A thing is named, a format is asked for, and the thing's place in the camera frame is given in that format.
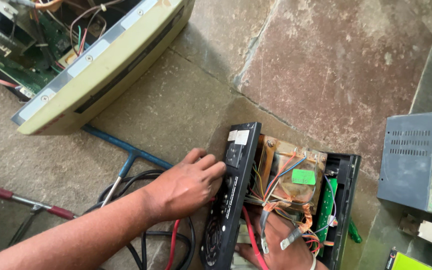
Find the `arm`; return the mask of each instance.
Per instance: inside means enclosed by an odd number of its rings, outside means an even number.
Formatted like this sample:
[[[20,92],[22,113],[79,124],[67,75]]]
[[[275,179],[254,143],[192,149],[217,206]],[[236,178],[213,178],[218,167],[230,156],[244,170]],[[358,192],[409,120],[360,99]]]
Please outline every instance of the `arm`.
[[[259,219],[262,207],[251,207],[248,209],[249,219],[254,230],[261,234]],[[266,222],[264,233],[268,243],[269,253],[261,253],[269,269],[278,270],[310,270],[313,264],[313,256],[302,237],[291,243],[285,250],[281,250],[279,243],[283,241],[293,230],[294,225],[277,214],[271,212]],[[235,250],[241,257],[262,269],[250,244],[238,243]],[[328,270],[320,261],[316,261],[315,270]]]
[[[206,204],[225,170],[195,148],[147,186],[1,251],[0,269],[95,269],[151,226]]]

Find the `green circuit board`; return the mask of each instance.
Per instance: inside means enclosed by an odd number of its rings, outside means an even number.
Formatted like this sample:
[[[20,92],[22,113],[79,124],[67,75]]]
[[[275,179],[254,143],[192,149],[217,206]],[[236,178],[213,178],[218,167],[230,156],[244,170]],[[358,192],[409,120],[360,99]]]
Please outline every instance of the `green circuit board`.
[[[70,38],[65,29],[54,21],[39,14],[39,23],[43,29],[48,48],[55,60],[60,59],[71,47]],[[53,68],[44,69],[46,63],[41,49],[35,45],[28,48],[22,55],[0,54],[0,70],[34,95],[38,94],[58,72]]]
[[[338,187],[338,181],[336,178],[329,178],[329,183],[331,183],[331,187],[333,187],[334,195],[336,196],[336,189]],[[333,212],[333,194],[331,193],[331,190],[329,189],[329,186],[326,185],[324,189],[324,193],[322,195],[322,205],[321,205],[321,212],[319,213],[318,217],[318,223],[316,224],[316,230],[319,230],[323,227],[325,227],[331,220],[331,214]],[[317,232],[316,235],[319,238],[319,241],[321,244],[323,241],[326,240],[326,236],[328,234],[328,228],[325,228],[321,230],[320,232]],[[319,256],[323,256],[323,251],[321,250],[319,252]]]

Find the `metal cover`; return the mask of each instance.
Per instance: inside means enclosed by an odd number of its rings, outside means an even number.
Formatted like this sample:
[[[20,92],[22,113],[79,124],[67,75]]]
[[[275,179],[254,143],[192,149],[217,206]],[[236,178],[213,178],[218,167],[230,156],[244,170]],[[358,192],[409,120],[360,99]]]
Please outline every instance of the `metal cover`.
[[[427,210],[432,167],[432,112],[388,117],[378,198]]]

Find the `ventilation slot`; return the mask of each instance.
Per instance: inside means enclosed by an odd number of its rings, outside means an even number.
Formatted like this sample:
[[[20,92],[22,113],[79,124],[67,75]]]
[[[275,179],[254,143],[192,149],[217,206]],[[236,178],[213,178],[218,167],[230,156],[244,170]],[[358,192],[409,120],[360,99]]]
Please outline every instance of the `ventilation slot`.
[[[390,154],[395,155],[408,155],[408,156],[428,156],[428,151],[425,150],[414,150],[414,149],[389,149]]]
[[[391,140],[392,145],[413,145],[413,146],[428,146],[429,141],[416,140]]]
[[[431,132],[429,130],[406,130],[406,131],[395,130],[391,133],[393,136],[430,136],[431,135]]]

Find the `stone floor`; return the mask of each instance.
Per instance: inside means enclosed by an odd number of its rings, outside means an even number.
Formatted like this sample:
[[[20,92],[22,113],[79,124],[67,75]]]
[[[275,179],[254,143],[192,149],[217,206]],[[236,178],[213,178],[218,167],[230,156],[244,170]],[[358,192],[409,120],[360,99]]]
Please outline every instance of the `stone floor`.
[[[364,242],[347,241],[342,269],[372,269],[387,256],[371,259],[366,245],[378,243],[372,228],[384,212],[376,192],[386,118],[409,113],[431,46],[432,1],[197,0],[161,58],[91,124],[169,163],[193,147],[221,156],[230,125],[249,121],[295,144],[361,155],[351,215]],[[126,154],[82,131],[23,136],[9,120],[19,107],[0,86],[0,187],[82,213]],[[130,174],[151,167],[137,161]],[[0,200],[0,250],[28,211]],[[193,216],[198,241],[206,214]],[[62,222],[43,213],[28,236]],[[147,243],[149,268],[163,268],[169,241]],[[127,250],[104,264],[134,267]],[[202,268],[197,255],[191,268]]]

